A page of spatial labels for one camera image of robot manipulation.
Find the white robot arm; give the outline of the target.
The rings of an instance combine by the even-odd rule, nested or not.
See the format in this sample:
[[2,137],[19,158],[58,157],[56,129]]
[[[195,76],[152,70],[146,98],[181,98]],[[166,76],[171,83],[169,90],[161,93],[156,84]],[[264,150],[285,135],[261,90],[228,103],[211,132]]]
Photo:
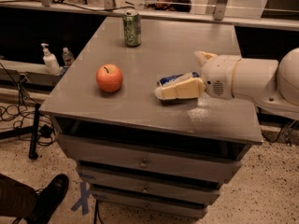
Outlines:
[[281,61],[196,51],[197,72],[164,77],[154,91],[161,101],[198,98],[247,100],[272,114],[299,120],[298,50]]

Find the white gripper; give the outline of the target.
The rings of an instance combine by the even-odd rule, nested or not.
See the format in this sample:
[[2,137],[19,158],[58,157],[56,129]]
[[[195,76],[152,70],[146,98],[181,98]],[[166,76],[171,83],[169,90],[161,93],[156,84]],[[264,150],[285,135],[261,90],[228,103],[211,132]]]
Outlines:
[[241,60],[237,55],[217,55],[197,50],[195,60],[201,66],[200,77],[166,85],[155,89],[154,94],[159,100],[193,99],[205,92],[213,98],[230,100],[233,98],[232,78],[235,67]]

